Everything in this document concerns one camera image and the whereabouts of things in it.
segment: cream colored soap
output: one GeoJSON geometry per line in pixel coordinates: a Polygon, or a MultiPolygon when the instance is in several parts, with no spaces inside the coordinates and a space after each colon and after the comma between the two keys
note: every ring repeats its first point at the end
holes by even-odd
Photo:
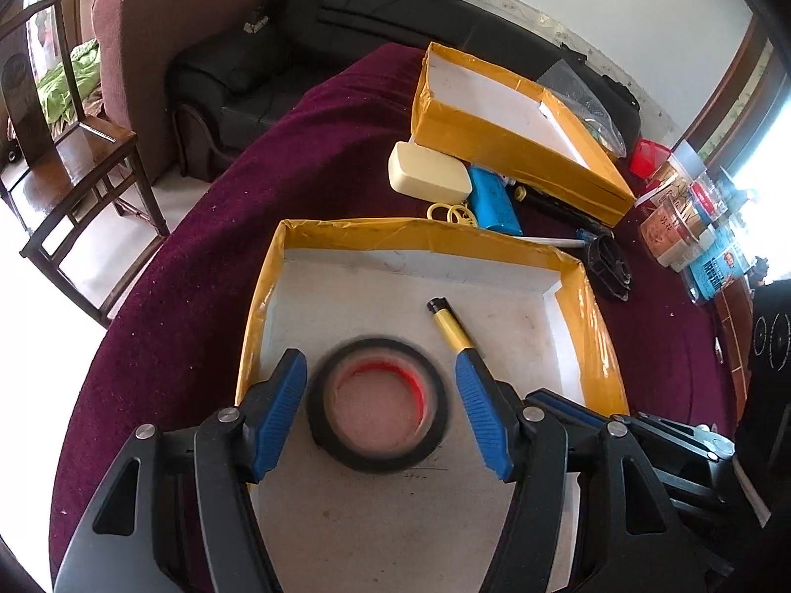
{"type": "Polygon", "coordinates": [[[472,192],[460,160],[411,142],[397,142],[388,163],[390,187],[430,203],[455,205],[472,192]]]}

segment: pink fabric couch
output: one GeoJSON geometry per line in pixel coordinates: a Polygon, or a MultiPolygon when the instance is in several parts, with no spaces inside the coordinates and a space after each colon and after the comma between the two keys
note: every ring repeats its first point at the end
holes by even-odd
{"type": "Polygon", "coordinates": [[[137,148],[155,181],[176,161],[165,102],[165,72],[181,50],[233,23],[264,0],[94,0],[91,18],[101,49],[104,108],[137,133],[137,148]]]}

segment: tiled floor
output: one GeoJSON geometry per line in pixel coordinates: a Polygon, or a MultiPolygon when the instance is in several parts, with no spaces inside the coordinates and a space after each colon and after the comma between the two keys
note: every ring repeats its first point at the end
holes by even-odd
{"type": "MultiPolygon", "coordinates": [[[[154,193],[171,230],[207,188],[175,171],[157,183],[154,193]]],[[[135,201],[133,192],[129,200],[135,201]]],[[[98,304],[152,237],[147,223],[104,210],[63,267],[98,304]]],[[[104,330],[19,256],[24,241],[21,227],[0,203],[0,535],[49,591],[55,469],[104,330]]]]}

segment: open cardboard box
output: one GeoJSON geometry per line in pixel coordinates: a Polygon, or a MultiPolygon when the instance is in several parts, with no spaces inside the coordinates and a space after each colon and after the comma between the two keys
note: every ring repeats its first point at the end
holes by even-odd
{"type": "MultiPolygon", "coordinates": [[[[450,402],[440,447],[412,469],[357,473],[313,442],[300,407],[278,466],[251,497],[283,589],[475,593],[513,485],[483,465],[454,381],[454,354],[426,309],[447,297],[497,378],[545,386],[602,414],[627,412],[618,364],[579,261],[552,247],[425,219],[287,220],[248,317],[237,400],[286,348],[308,372],[334,348],[384,335],[422,350],[450,402]]],[[[578,487],[567,501],[554,590],[571,572],[578,487]]]]}
{"type": "Polygon", "coordinates": [[[634,203],[604,150],[549,90],[436,43],[423,59],[412,135],[417,144],[527,183],[610,227],[634,203]]]}

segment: wooden chair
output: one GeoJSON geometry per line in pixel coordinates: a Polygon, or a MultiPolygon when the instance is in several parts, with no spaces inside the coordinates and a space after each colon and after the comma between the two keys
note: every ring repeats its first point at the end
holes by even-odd
{"type": "Polygon", "coordinates": [[[29,258],[86,314],[106,327],[110,323],[108,314],[113,305],[169,232],[142,169],[137,154],[136,134],[100,118],[86,116],[82,108],[63,32],[61,2],[42,0],[0,26],[0,90],[27,164],[22,176],[8,188],[0,181],[0,198],[28,232],[29,241],[20,254],[29,258]],[[56,140],[52,140],[39,103],[25,26],[33,15],[49,7],[54,11],[64,75],[76,118],[74,124],[56,140]],[[123,163],[128,166],[128,175],[120,184],[113,186],[109,173],[123,163]],[[134,184],[137,185],[145,211],[120,198],[134,184]],[[78,219],[75,210],[91,195],[95,197],[95,202],[78,219]],[[157,235],[124,273],[102,305],[96,307],[66,277],[60,265],[79,235],[110,203],[120,215],[129,212],[147,220],[157,235]],[[44,241],[65,219],[71,221],[72,228],[50,254],[44,249],[44,241]]]}

